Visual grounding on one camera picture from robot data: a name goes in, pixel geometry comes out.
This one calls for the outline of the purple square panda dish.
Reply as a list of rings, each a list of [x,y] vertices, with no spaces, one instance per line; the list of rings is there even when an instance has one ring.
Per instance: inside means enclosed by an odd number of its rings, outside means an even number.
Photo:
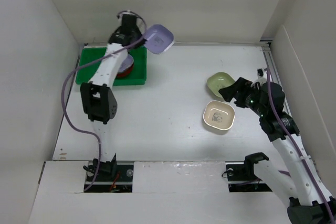
[[[125,72],[127,69],[129,69],[132,65],[134,64],[134,59],[133,57],[128,54],[128,56],[126,57],[126,59],[122,62],[118,73],[123,73]]]
[[[143,34],[144,47],[153,54],[161,54],[174,44],[173,33],[161,24],[152,25]]]

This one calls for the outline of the red round plate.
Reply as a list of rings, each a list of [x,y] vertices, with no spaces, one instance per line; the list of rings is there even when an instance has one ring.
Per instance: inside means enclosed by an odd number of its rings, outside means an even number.
[[[125,71],[118,72],[117,79],[124,78],[124,77],[128,76],[132,72],[133,68],[134,68],[134,64],[130,65],[127,69],[125,69]]]

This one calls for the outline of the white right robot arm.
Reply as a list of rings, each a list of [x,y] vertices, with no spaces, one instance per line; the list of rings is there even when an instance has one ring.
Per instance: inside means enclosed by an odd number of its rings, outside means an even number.
[[[219,93],[226,102],[249,108],[280,154],[287,170],[279,171],[262,153],[247,155],[242,162],[226,165],[231,191],[241,191],[262,182],[281,199],[291,223],[335,223],[335,198],[319,178],[305,151],[299,129],[284,110],[285,93],[271,81],[260,84],[239,78]]]

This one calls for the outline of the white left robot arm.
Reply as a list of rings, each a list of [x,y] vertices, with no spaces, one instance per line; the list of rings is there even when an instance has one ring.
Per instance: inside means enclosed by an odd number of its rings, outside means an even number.
[[[142,33],[137,26],[140,18],[131,11],[118,14],[120,26],[108,40],[106,51],[96,73],[88,82],[80,86],[84,113],[92,123],[98,139],[98,156],[86,170],[97,172],[105,180],[112,180],[117,175],[116,154],[111,152],[109,123],[117,112],[117,101],[112,93],[112,86],[122,63],[128,57],[128,50],[142,41]]]

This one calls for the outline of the green plastic bin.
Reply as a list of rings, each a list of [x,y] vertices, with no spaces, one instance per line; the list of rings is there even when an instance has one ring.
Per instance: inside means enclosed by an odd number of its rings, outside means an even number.
[[[84,47],[82,50],[79,66],[88,64],[104,56],[106,47]],[[114,86],[136,86],[144,85],[147,77],[147,49],[140,47],[132,49],[130,55],[134,60],[132,71],[125,77],[116,78]],[[81,85],[83,82],[88,82],[96,73],[100,63],[81,69],[76,75],[76,84]]]

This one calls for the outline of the green square panda dish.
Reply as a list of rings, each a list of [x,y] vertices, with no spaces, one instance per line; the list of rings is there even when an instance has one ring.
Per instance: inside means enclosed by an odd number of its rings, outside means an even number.
[[[207,87],[210,89],[213,94],[219,98],[222,95],[219,93],[219,90],[222,88],[227,88],[235,83],[235,80],[225,72],[217,72],[206,81]]]

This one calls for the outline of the cream square panda dish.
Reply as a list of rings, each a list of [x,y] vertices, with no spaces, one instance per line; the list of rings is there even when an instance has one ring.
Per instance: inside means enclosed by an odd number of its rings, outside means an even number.
[[[217,130],[227,131],[232,128],[235,115],[235,110],[231,105],[214,100],[205,107],[203,121]]]

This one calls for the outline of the aluminium side rail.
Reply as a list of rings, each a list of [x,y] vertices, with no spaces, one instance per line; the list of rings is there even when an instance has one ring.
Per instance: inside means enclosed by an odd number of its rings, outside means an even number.
[[[274,82],[279,82],[279,78],[278,78],[278,73],[277,73],[277,69],[276,69],[276,65],[272,56],[272,52],[271,52],[271,40],[261,40],[261,47],[262,47],[262,51],[265,57],[265,61],[267,64],[267,67],[270,69],[270,73],[272,76],[272,79],[274,80]]]

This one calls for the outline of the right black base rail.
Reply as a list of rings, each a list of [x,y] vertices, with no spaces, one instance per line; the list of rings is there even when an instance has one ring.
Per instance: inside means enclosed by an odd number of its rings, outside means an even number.
[[[222,177],[230,193],[272,192],[264,181],[246,172],[244,162],[225,162],[225,166]]]

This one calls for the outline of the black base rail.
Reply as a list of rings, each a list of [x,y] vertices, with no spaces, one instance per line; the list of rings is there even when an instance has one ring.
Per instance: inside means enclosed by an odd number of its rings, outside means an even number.
[[[225,162],[225,166],[222,177],[230,193],[272,192],[264,181],[246,172],[244,162]]]
[[[117,165],[116,174],[112,177],[98,174],[93,185],[84,190],[85,193],[131,193],[133,187],[134,164]]]

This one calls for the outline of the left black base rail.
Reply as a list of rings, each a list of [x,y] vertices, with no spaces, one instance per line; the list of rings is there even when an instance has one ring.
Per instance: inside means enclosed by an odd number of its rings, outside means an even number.
[[[117,165],[116,174],[112,177],[98,174],[93,185],[84,190],[85,193],[131,193],[133,187],[134,164]]]

